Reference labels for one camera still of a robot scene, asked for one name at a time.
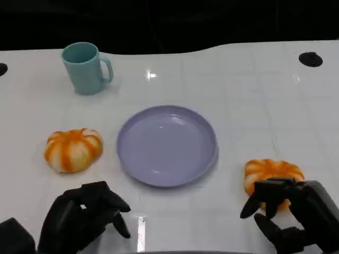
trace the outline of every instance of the purple plate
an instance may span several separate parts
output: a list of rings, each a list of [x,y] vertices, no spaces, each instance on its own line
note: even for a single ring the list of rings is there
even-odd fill
[[[218,145],[212,126],[198,113],[156,106],[130,118],[117,139],[123,170],[158,187],[189,183],[212,168]]]

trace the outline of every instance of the table surface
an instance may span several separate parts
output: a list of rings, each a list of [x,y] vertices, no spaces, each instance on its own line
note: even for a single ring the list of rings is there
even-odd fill
[[[303,66],[298,56],[315,51],[322,66]],[[105,180],[132,212],[124,217],[132,239],[108,226],[83,253],[145,249],[274,253],[253,219],[241,220],[247,200],[244,164],[283,159],[307,179],[320,181],[339,204],[339,42],[230,44],[175,55],[108,55],[114,81],[93,96],[74,93],[61,50],[0,52],[8,72],[0,77],[0,221],[15,217],[38,241],[54,199],[83,183]],[[147,107],[191,108],[213,126],[219,162],[205,177],[181,188],[159,189],[126,175],[115,140],[123,123]],[[93,128],[104,152],[79,174],[58,175],[43,158],[54,131]],[[275,219],[298,225],[289,212]],[[316,247],[308,253],[320,253]]]

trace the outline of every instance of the toy pumpkin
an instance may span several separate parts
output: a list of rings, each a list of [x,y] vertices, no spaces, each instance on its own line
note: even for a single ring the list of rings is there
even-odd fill
[[[254,191],[254,183],[259,180],[266,180],[272,177],[294,178],[297,182],[304,181],[304,175],[300,168],[286,161],[274,161],[270,159],[250,160],[245,165],[244,188],[248,195]],[[290,202],[285,200],[279,209],[285,209]]]
[[[102,138],[94,130],[57,131],[47,140],[44,158],[59,173],[75,173],[86,169],[102,149]]]

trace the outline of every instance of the orange pumpkin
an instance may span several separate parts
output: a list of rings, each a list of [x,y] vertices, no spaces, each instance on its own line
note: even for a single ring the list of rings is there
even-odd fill
[[[272,177],[289,177],[294,178],[297,182],[305,180],[300,168],[286,161],[274,161],[270,159],[250,160],[245,165],[245,192],[251,195],[254,191],[254,183],[256,181],[266,180]],[[289,200],[285,200],[279,209],[285,209],[289,204]]]
[[[57,172],[74,173],[87,168],[102,149],[102,138],[94,130],[57,131],[47,140],[44,158]]]

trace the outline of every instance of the mug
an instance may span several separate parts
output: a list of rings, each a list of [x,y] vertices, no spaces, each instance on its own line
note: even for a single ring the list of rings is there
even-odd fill
[[[97,47],[89,42],[68,45],[61,57],[75,91],[79,94],[96,94],[113,80],[111,61],[103,55],[100,56]],[[109,78],[103,77],[100,60],[106,63]]]

